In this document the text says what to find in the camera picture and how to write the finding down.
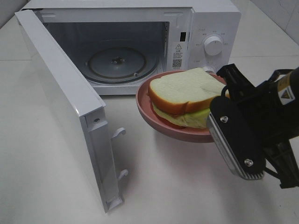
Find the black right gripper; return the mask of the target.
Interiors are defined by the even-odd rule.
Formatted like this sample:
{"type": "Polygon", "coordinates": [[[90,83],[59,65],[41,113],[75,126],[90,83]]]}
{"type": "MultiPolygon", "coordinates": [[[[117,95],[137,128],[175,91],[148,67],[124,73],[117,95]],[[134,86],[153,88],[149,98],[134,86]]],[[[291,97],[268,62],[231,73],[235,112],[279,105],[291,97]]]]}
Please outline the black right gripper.
{"type": "Polygon", "coordinates": [[[299,167],[289,140],[299,134],[299,83],[265,81],[254,87],[234,63],[223,66],[216,75],[226,82],[221,96],[228,91],[265,159],[276,170],[266,168],[266,172],[280,180],[282,189],[298,187],[299,167]]]}

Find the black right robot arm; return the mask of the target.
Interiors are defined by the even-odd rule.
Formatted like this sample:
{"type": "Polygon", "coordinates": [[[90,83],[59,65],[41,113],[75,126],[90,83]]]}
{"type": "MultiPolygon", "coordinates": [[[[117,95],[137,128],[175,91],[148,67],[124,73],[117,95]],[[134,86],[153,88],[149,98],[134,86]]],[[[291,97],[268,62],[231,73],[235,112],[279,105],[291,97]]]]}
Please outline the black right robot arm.
{"type": "Polygon", "coordinates": [[[299,71],[276,70],[254,86],[234,64],[217,75],[226,86],[210,105],[210,133],[230,165],[249,170],[270,162],[293,169],[290,139],[299,134],[299,71]]]}

